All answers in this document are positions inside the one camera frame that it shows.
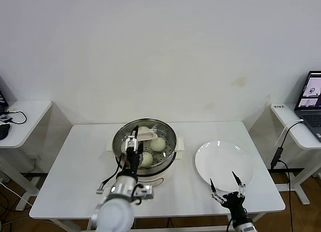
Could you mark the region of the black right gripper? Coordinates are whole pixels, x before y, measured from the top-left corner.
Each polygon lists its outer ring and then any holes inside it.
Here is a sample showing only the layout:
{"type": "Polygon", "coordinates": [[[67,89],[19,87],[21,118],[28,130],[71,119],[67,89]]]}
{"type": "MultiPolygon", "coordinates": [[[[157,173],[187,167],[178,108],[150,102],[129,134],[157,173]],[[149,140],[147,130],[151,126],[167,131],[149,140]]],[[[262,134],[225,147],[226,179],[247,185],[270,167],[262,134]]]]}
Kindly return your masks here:
{"type": "Polygon", "coordinates": [[[231,192],[223,195],[223,197],[220,197],[216,191],[212,179],[210,179],[212,198],[219,204],[222,204],[222,207],[227,208],[230,211],[232,220],[245,219],[247,218],[247,214],[243,207],[243,202],[245,200],[246,184],[244,184],[233,171],[232,174],[238,185],[238,192],[231,192]]]}

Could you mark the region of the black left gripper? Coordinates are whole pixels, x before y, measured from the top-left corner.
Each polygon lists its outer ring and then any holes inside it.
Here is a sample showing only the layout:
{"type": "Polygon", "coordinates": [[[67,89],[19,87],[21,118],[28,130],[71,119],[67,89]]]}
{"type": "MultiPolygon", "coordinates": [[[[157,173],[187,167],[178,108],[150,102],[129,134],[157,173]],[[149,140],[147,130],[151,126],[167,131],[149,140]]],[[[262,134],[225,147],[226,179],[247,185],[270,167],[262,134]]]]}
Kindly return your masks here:
{"type": "Polygon", "coordinates": [[[125,149],[127,156],[124,167],[122,169],[123,176],[137,177],[137,170],[140,164],[140,156],[142,155],[144,150],[143,142],[139,142],[137,148],[137,135],[138,126],[135,126],[131,134],[128,135],[125,140],[125,149]]]}

